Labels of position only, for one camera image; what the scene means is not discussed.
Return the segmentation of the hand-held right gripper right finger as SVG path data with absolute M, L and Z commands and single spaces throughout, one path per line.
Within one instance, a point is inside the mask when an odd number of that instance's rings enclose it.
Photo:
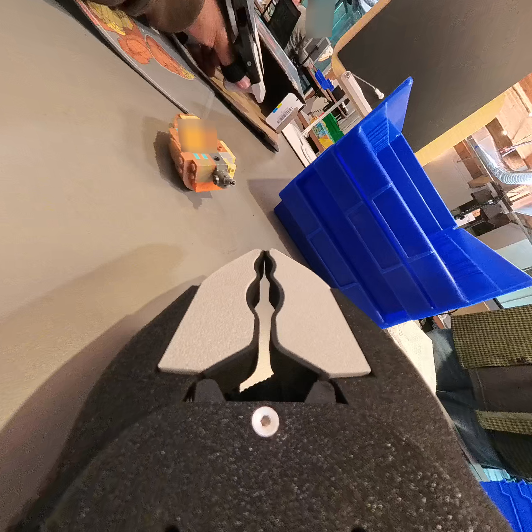
M 313 271 L 270 249 L 271 340 L 282 355 L 326 378 L 369 375 L 371 368 L 331 288 Z

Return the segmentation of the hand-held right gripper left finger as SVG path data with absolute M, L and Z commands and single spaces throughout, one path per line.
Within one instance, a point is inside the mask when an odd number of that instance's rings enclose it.
M 260 281 L 255 266 L 262 257 L 254 249 L 203 280 L 158 363 L 160 371 L 199 375 L 252 345 L 256 315 L 247 297 Z

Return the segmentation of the stack of blue plastic bins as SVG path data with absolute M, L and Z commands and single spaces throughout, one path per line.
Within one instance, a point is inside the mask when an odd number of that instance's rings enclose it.
M 458 227 L 403 136 L 412 85 L 319 155 L 274 209 L 310 269 L 382 329 L 531 287 Z

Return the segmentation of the brown toy brick model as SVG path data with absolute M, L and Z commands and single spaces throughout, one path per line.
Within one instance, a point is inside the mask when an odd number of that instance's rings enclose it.
M 169 151 L 183 184 L 195 193 L 228 189 L 214 185 L 212 173 L 217 167 L 226 168 L 235 179 L 236 157 L 209 120 L 177 114 L 169 128 Z

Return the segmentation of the person's left forearm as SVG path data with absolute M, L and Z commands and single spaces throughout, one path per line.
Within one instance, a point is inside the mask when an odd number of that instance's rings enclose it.
M 208 21 L 217 12 L 212 1 L 98 1 L 114 10 L 148 21 L 154 29 L 176 34 Z

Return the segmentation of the person's left hand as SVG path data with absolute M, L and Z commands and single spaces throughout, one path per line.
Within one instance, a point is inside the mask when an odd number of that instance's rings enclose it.
M 217 1 L 204 1 L 199 15 L 185 29 L 185 34 L 190 55 L 206 76 L 212 78 L 217 69 L 235 63 L 234 47 Z

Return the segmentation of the printed cardboard box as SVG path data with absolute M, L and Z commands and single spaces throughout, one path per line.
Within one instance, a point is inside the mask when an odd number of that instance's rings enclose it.
M 265 97 L 257 103 L 248 93 L 236 93 L 223 85 L 223 76 L 219 68 L 214 77 L 208 77 L 198 66 L 186 45 L 182 42 L 184 34 L 170 35 L 171 43 L 187 65 L 198 74 L 202 81 L 214 91 L 217 97 L 243 122 L 270 151 L 278 152 L 279 134 L 267 125 L 267 116 L 282 102 L 289 93 L 304 103 L 304 92 L 295 65 L 274 39 L 270 31 L 259 27 L 259 42 L 264 66 Z

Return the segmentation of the small white carton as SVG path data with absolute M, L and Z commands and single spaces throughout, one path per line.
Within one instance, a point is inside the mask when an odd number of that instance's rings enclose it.
M 294 93 L 289 92 L 266 117 L 266 123 L 278 134 L 294 120 L 303 106 L 304 103 Z

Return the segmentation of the printed instruction booklet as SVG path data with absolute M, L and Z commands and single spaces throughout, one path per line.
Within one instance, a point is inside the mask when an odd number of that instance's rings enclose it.
M 118 8 L 93 1 L 75 1 L 75 4 L 133 70 L 181 111 L 197 113 L 190 97 L 202 85 L 157 31 Z

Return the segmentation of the white foam piece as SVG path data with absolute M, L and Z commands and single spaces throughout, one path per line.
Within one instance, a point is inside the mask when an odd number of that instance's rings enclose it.
M 301 131 L 295 122 L 292 121 L 287 124 L 282 134 L 305 168 L 316 160 L 316 154 L 312 146 L 306 138 L 302 137 Z

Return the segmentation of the green box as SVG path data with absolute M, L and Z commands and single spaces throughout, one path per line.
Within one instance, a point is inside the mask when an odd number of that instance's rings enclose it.
M 321 122 L 323 123 L 325 129 L 327 130 L 327 134 L 333 143 L 338 142 L 344 136 L 344 133 L 338 125 L 336 116 L 333 113 L 323 116 Z

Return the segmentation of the black board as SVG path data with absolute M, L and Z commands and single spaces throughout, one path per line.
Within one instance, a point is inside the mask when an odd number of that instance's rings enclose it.
M 332 69 L 386 95 L 413 79 L 402 131 L 425 166 L 531 74 L 531 1 L 378 1 L 336 43 Z

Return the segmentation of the blue storage bin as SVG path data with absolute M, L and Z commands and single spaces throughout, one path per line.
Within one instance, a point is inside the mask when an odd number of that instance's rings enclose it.
M 490 481 L 480 485 L 514 531 L 531 531 L 531 483 Z

